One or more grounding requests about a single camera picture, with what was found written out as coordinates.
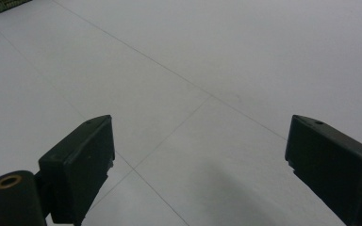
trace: hole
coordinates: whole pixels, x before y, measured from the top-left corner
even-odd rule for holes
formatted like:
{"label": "hole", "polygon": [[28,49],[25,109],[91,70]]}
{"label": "hole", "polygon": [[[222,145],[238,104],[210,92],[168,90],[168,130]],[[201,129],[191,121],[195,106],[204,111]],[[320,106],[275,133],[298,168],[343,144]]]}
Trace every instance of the hole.
{"label": "hole", "polygon": [[10,175],[0,180],[0,189],[7,189],[20,183],[22,177],[20,175]]}

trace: floor tile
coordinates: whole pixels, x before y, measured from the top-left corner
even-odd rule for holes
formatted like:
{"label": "floor tile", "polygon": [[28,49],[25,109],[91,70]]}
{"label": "floor tile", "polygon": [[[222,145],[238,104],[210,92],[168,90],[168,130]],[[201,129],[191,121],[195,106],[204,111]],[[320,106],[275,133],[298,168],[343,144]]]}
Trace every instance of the floor tile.
{"label": "floor tile", "polygon": [[52,0],[33,0],[18,7],[11,8],[10,10],[0,13],[0,29],[13,24],[22,23],[31,15],[40,13],[42,10],[54,5],[55,3]]}
{"label": "floor tile", "polygon": [[282,137],[302,114],[362,141],[362,1],[57,2]]}
{"label": "floor tile", "polygon": [[285,161],[286,141],[210,98],[137,168],[188,225],[342,225]]}
{"label": "floor tile", "polygon": [[136,172],[131,172],[90,210],[84,225],[186,226]]}
{"label": "floor tile", "polygon": [[84,119],[0,35],[0,175],[38,160]]}
{"label": "floor tile", "polygon": [[113,116],[117,152],[133,167],[208,97],[61,7],[3,34],[83,116]]}

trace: tile grout line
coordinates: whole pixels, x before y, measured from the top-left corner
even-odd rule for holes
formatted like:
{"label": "tile grout line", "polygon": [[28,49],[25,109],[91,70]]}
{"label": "tile grout line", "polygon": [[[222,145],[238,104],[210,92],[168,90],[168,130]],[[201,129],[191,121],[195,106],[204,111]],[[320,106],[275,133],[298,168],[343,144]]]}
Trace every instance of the tile grout line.
{"label": "tile grout line", "polygon": [[191,112],[177,127],[175,127],[175,129],[172,130],[171,133],[169,133],[165,138],[163,138],[163,140],[160,141],[159,144],[157,144],[157,146],[155,146],[155,148],[148,153],[138,164],[137,166],[135,166],[134,168],[132,168],[133,170],[135,170],[146,158],[148,158],[152,153],[154,153],[169,137],[171,137],[173,135],[173,133],[175,133],[176,130],[178,130],[179,127],[181,127],[187,120],[189,120],[189,118],[191,118],[207,101],[208,99],[210,99],[211,97],[213,97],[212,95],[209,95],[204,101],[202,101],[202,103],[193,111]]}
{"label": "tile grout line", "polygon": [[[154,153],[154,152],[158,149],[158,147],[161,146],[162,143],[164,143],[179,127],[181,127],[181,125],[183,125],[190,117],[192,117],[211,97],[212,97],[212,96],[209,95],[206,99],[204,99],[204,100],[202,101],[202,103],[201,103],[193,112],[191,112],[175,129],[173,129],[172,132],[171,132],[169,135],[167,135],[165,138],[163,138],[163,140],[160,141],[160,143],[159,143],[150,153],[148,153],[148,154],[137,164],[137,166],[139,166],[146,158],[148,158],[152,153]],[[163,200],[163,201],[187,224],[187,222],[173,209],[173,207],[170,206],[170,205],[163,199],[163,197],[161,197],[161,196],[158,194],[158,192],[136,171],[137,166],[132,167],[132,166],[127,162],[127,160],[125,160],[125,158],[122,157],[122,155],[121,155],[120,153],[116,152],[116,154],[118,154],[119,157],[121,157],[121,158],[125,161],[125,163],[131,168],[131,170],[122,178],[122,180],[120,180],[118,183],[116,183],[116,185],[115,185],[113,188],[111,188],[111,189],[109,190],[109,192],[108,192],[107,194],[105,194],[104,197],[102,197],[102,199],[100,199],[93,207],[91,207],[90,210],[92,210],[96,205],[98,205],[117,185],[120,184],[120,182],[122,182],[131,172],[134,171],[134,172],[136,172],[136,173],[138,174],[138,176],[139,176],[149,187],[152,188],[152,190],[155,191],[155,193],[158,195],[158,197],[159,197],[161,200]]]}
{"label": "tile grout line", "polygon": [[283,140],[287,140],[285,137],[282,137],[281,135],[279,135],[278,133],[276,133],[275,131],[273,131],[272,129],[270,129],[269,127],[265,126],[264,124],[262,124],[261,122],[259,121],[256,121],[254,120],[252,117],[248,116],[247,114],[243,113],[242,111],[236,109],[235,107],[231,106],[230,104],[228,104],[227,102],[221,100],[220,98],[218,98],[217,96],[213,95],[212,93],[210,93],[209,91],[203,89],[202,87],[192,83],[191,81],[189,81],[187,78],[185,78],[184,76],[182,76],[181,74],[179,73],[176,73],[175,71],[171,70],[170,68],[166,67],[165,65],[159,63],[158,61],[154,60],[153,58],[151,58],[150,56],[147,56],[146,54],[144,54],[143,52],[141,52],[140,50],[136,49],[135,47],[131,46],[130,44],[128,44],[127,42],[123,41],[123,40],[120,40],[119,38],[115,37],[114,35],[108,33],[106,30],[104,30],[103,28],[99,27],[97,24],[94,24],[90,21],[88,21],[87,19],[83,18],[81,15],[73,12],[72,10],[70,10],[69,8],[66,8],[64,6],[62,6],[60,3],[58,3],[56,0],[53,0],[53,2],[57,3],[59,6],[61,6],[62,8],[65,8],[66,10],[68,10],[69,12],[71,12],[73,15],[75,15],[76,17],[80,18],[81,20],[87,22],[88,24],[92,25],[93,27],[97,28],[98,30],[104,32],[105,34],[109,35],[111,38],[121,42],[122,44],[124,44],[125,46],[127,46],[128,48],[134,50],[135,52],[141,54],[142,56],[152,60],[153,62],[155,62],[155,64],[157,64],[158,66],[162,67],[163,69],[169,71],[170,73],[173,73],[175,75],[177,75],[178,77],[180,77],[181,79],[185,80],[186,82],[192,84],[194,87],[196,87],[197,89],[205,92],[206,94],[214,97],[216,100],[220,101],[221,103],[231,107],[232,109],[234,109],[235,111],[237,111],[239,114],[245,116],[246,118],[250,119],[251,121],[254,121],[255,123],[259,124],[260,126],[262,126],[263,128],[269,130],[270,132],[272,132],[273,134],[275,134],[276,136],[282,138]]}
{"label": "tile grout line", "polygon": [[75,112],[85,121],[86,118],[81,114],[81,112],[78,110],[78,108],[76,108],[72,103],[70,103],[69,100],[67,100],[67,98],[65,98],[62,93],[58,90],[58,88],[56,88],[51,81],[49,81],[49,79],[45,78],[45,76],[43,76],[43,73],[40,72],[40,70],[38,70],[35,65],[27,58],[23,55],[22,52],[20,52],[19,49],[16,48],[16,46],[14,46],[14,44],[0,31],[0,35],[2,35],[2,37],[16,50],[17,53],[19,53],[19,55],[31,66],[32,69],[35,70],[35,72],[38,74],[38,77],[40,79],[42,79],[43,81],[45,81],[48,86],[52,87],[54,89],[54,91],[61,97],[63,98],[63,100],[73,109],[75,110]]}
{"label": "tile grout line", "polygon": [[97,206],[114,188],[116,188],[117,185],[119,185],[131,172],[133,172],[134,170],[131,169],[123,178],[122,180],[120,180],[118,183],[116,183],[116,185],[114,185],[114,187],[112,187],[105,195],[104,197],[102,197],[102,199],[100,199],[93,207],[91,207],[89,211],[91,211],[93,208],[95,208],[95,206]]}
{"label": "tile grout line", "polygon": [[182,217],[174,210],[174,208],[173,208],[171,205],[169,205],[169,203],[166,202],[166,201],[163,199],[163,197],[161,197],[161,195],[145,180],[145,178],[143,178],[136,170],[133,169],[133,171],[136,172],[136,173],[138,174],[138,176],[139,176],[149,187],[151,187],[152,190],[155,191],[155,193],[158,195],[158,197],[160,197],[160,199],[163,200],[163,201],[173,210],[173,212],[175,212],[175,213],[184,221],[184,223],[189,226],[189,224],[184,220],[184,218],[182,218]]}

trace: screw hole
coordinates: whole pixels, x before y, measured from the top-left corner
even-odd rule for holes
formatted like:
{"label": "screw hole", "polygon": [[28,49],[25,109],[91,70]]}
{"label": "screw hole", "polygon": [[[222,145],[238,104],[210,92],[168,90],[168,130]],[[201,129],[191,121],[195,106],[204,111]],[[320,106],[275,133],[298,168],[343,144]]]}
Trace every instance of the screw hole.
{"label": "screw hole", "polygon": [[0,189],[7,189],[20,183],[22,177],[20,175],[10,175],[0,180]]}

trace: white floor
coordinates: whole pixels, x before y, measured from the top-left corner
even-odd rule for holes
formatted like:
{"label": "white floor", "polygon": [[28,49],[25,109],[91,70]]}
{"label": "white floor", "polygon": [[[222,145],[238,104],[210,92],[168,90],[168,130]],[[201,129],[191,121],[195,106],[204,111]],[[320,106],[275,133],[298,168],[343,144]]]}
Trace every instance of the white floor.
{"label": "white floor", "polygon": [[105,114],[117,157],[83,225],[343,225],[284,153],[293,114],[362,142],[362,1],[34,0],[0,14],[0,175],[37,172]]}

